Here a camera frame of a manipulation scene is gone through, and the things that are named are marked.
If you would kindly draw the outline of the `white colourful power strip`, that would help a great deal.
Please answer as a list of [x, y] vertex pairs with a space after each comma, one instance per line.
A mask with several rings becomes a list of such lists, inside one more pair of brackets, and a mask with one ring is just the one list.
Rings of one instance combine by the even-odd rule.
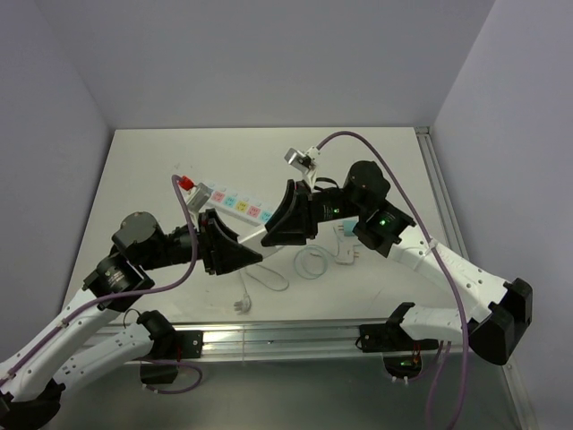
[[206, 206], [252, 226], [265, 225], [277, 206], [214, 181], [206, 181], [210, 198]]

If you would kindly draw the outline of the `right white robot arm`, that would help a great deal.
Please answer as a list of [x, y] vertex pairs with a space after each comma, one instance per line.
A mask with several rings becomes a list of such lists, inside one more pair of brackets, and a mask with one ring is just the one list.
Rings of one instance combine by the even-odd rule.
[[507, 364], [532, 322], [531, 285], [492, 275], [431, 237], [388, 201], [389, 189], [380, 167], [367, 160], [350, 167], [340, 188], [314, 192], [305, 182], [290, 180], [261, 243], [305, 245], [322, 222], [355, 217], [353, 232], [363, 246], [406, 266], [455, 300], [451, 308], [400, 305], [388, 320], [392, 346], [405, 349], [416, 340], [443, 340], [468, 347], [491, 364]]

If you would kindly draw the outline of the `white charger block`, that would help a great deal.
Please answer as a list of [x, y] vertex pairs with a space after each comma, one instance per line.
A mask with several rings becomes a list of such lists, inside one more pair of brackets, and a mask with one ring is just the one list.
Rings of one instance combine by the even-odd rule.
[[237, 243], [254, 249], [261, 246], [262, 239], [268, 234], [264, 225], [259, 225], [257, 228], [252, 229], [247, 234], [241, 235], [237, 238]]

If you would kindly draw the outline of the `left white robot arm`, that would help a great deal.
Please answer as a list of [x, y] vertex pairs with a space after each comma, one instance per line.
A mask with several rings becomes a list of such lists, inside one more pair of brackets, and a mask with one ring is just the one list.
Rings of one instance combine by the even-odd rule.
[[260, 225], [239, 236], [213, 209], [166, 234], [148, 212], [126, 217], [112, 251], [83, 281], [62, 312], [28, 345], [1, 364], [1, 427], [40, 429], [59, 411], [64, 396], [122, 364], [142, 360], [174, 366], [181, 351], [174, 326], [159, 311], [145, 311], [113, 338], [81, 346], [142, 296], [160, 293], [151, 270], [185, 263], [186, 278], [202, 261], [223, 275], [275, 253]]

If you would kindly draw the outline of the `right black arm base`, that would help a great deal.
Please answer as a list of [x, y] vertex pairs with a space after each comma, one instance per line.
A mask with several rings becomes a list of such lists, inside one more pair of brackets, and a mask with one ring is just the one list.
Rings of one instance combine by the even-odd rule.
[[422, 353], [439, 351], [437, 340], [413, 340], [399, 326], [389, 323], [362, 324], [355, 347], [363, 353], [398, 353], [384, 358], [385, 369], [397, 378], [414, 377], [423, 370]]

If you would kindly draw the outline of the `teal charger plug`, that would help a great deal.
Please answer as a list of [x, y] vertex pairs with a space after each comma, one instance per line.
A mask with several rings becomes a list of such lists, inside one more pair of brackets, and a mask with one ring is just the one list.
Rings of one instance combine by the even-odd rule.
[[354, 237], [355, 236], [354, 228], [356, 224], [357, 221], [355, 219], [345, 219], [339, 224], [338, 231], [344, 237]]

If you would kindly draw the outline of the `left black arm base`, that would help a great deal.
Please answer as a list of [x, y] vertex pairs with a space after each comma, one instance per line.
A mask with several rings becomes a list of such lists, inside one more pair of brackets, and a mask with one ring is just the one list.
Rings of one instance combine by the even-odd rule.
[[140, 364], [141, 382], [156, 388], [173, 383], [183, 373], [176, 363], [200, 358], [202, 346], [202, 331], [174, 331], [144, 357]]

